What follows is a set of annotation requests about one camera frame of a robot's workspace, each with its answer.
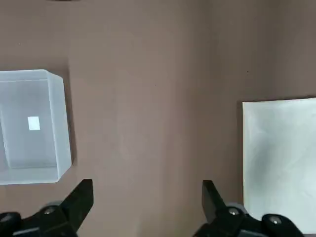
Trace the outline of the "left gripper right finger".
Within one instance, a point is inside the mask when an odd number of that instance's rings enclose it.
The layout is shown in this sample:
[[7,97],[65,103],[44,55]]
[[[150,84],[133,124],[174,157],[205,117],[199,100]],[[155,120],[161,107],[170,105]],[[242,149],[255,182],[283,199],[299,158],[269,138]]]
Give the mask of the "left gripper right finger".
[[250,216],[240,204],[226,205],[213,181],[203,180],[201,203],[206,217],[196,237],[303,237],[287,217],[265,214],[261,220]]

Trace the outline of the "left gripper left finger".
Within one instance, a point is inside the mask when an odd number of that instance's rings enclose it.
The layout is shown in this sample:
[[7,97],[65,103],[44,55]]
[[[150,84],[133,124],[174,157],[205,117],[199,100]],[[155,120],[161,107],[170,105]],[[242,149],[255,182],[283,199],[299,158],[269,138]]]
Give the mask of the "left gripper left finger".
[[0,214],[2,237],[77,237],[93,206],[93,181],[83,179],[61,202],[50,203],[22,218],[18,212]]

